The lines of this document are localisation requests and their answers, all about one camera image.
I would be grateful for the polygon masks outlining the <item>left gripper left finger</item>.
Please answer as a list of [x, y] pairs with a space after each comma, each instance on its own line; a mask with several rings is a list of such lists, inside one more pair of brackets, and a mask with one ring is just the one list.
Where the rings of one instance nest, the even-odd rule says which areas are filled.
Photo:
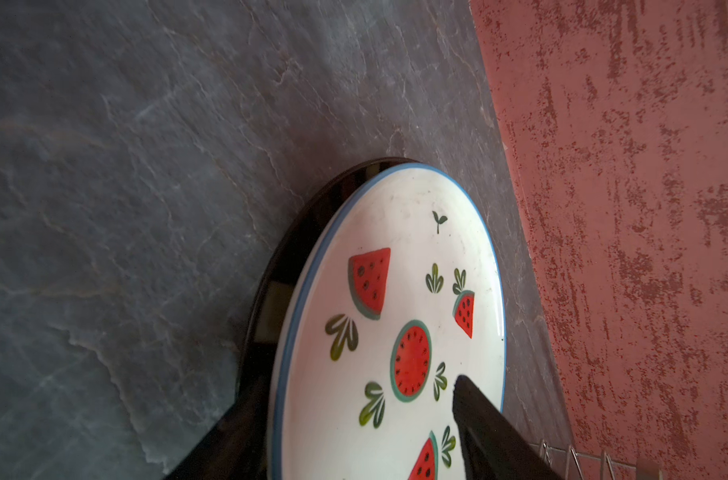
[[166, 479], [266, 479], [268, 384], [253, 383]]

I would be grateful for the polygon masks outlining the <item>watermelon pattern plate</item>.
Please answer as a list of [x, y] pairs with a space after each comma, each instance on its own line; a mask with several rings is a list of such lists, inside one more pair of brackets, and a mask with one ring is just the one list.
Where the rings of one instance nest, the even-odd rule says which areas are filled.
[[453, 390], [504, 402], [501, 271], [486, 223], [446, 173], [367, 181], [316, 242], [271, 381], [271, 479], [464, 479]]

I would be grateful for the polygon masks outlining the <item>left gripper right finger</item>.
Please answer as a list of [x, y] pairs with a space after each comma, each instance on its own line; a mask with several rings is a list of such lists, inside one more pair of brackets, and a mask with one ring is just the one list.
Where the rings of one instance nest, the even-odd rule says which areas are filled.
[[467, 479], [560, 479], [465, 375], [454, 384], [452, 412]]

